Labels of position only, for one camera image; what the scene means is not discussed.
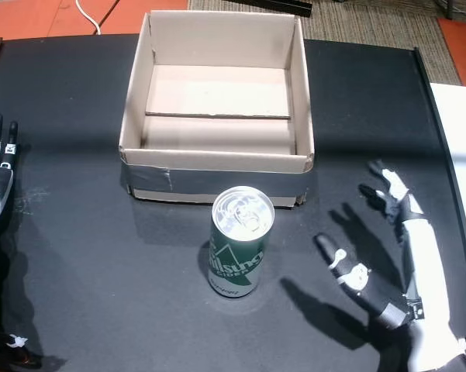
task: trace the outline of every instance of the open cardboard box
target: open cardboard box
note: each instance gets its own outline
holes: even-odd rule
[[[314,148],[300,21],[146,14],[119,151],[136,198],[207,203],[246,184],[302,202]]]

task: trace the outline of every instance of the green can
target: green can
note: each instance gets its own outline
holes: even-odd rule
[[[242,297],[258,284],[274,206],[248,186],[225,190],[212,206],[209,283],[226,297]]]

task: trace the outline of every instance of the black table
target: black table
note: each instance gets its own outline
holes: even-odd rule
[[[415,52],[307,41],[313,189],[276,211],[260,287],[234,301],[205,278],[211,208],[126,193],[117,143],[135,47],[134,35],[76,36],[0,50],[0,112],[22,144],[3,323],[46,356],[43,370],[397,370],[401,348],[364,328],[312,244],[330,233],[399,281],[393,231],[357,193],[377,185],[376,157],[429,213],[451,326],[466,335],[466,232]]]

